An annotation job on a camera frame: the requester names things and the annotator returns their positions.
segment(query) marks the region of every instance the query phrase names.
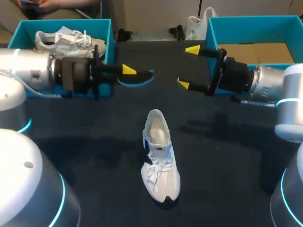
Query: shoe insole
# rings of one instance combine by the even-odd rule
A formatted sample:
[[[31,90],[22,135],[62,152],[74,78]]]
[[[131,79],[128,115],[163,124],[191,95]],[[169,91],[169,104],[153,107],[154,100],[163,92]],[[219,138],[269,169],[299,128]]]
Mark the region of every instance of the shoe insole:
[[[164,125],[161,119],[154,119],[151,123],[151,142],[154,144],[167,144],[167,135],[163,129]]]
[[[45,42],[44,44],[48,45],[48,46],[51,46],[51,45],[54,45],[55,43],[54,42]]]

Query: plastic bag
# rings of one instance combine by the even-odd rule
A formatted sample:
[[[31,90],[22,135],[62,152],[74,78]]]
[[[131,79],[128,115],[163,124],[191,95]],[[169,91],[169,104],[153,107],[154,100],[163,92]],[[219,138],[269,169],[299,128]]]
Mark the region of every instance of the plastic bag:
[[[187,29],[186,29],[186,40],[196,40],[205,39],[208,19],[210,17],[216,17],[217,14],[213,8],[208,7],[204,14],[202,20],[191,16],[187,19]]]

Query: shoe tongue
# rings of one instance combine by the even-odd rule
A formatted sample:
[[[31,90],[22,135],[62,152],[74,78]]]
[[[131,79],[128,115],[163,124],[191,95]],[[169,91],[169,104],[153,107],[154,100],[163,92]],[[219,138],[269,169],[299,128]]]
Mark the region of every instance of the shoe tongue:
[[[171,147],[171,142],[166,145],[154,144],[148,141],[148,146],[150,151],[154,154],[153,156],[158,159],[167,159],[169,155],[169,150]]]
[[[64,34],[64,33],[57,33],[56,36],[55,36],[55,43],[58,42],[60,39],[66,39],[70,42],[75,42],[78,40],[78,38],[72,36],[72,35],[67,35],[67,34]]]

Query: wall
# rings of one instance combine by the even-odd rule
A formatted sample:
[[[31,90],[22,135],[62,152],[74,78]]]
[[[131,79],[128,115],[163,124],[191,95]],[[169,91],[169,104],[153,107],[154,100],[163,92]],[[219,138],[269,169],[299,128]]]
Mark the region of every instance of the wall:
[[[302,15],[303,14],[303,0],[293,0],[291,7],[290,7],[290,13],[295,15]]]
[[[182,24],[196,16],[199,0],[107,0],[114,30],[156,31]],[[287,15],[292,0],[203,0],[201,14],[212,6],[219,16]]]

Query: metal cylinder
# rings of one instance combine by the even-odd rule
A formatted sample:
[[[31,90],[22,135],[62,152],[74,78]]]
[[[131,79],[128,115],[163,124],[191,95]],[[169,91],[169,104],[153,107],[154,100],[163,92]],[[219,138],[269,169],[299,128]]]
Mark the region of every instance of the metal cylinder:
[[[0,128],[28,135],[30,125],[24,87],[12,78],[0,76]]]
[[[303,226],[303,145],[284,171],[270,201],[275,227]]]
[[[36,91],[54,87],[55,56],[32,50],[0,49],[0,69],[11,71]]]
[[[257,66],[249,89],[250,100],[276,103],[282,93],[283,70]]]
[[[285,140],[303,142],[303,64],[285,70],[282,90],[275,132]]]
[[[0,226],[78,227],[70,186],[25,135],[0,130]]]

